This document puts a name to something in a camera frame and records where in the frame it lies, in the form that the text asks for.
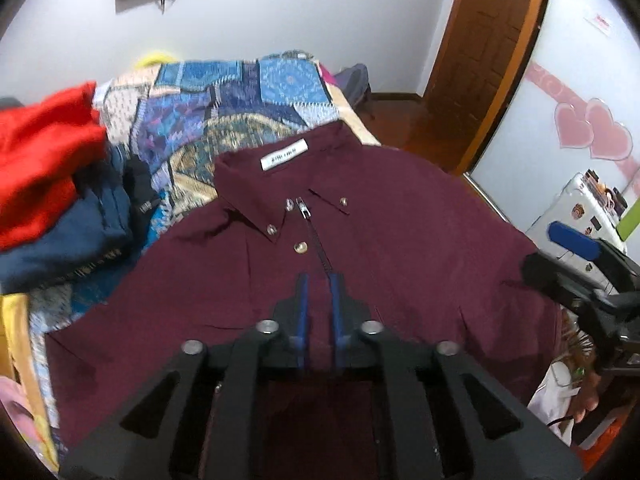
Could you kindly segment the person's right hand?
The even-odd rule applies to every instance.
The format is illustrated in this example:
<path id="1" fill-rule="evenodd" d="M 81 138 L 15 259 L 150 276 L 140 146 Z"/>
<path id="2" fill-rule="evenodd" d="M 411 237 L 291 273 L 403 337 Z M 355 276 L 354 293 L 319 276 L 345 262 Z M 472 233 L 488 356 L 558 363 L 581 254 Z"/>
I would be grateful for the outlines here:
<path id="1" fill-rule="evenodd" d="M 598 374 L 589 372 L 582 381 L 582 386 L 578 393 L 570 402 L 567 414 L 573 417 L 576 424 L 581 422 L 589 412 L 592 412 L 598 406 L 600 381 L 601 377 Z"/>

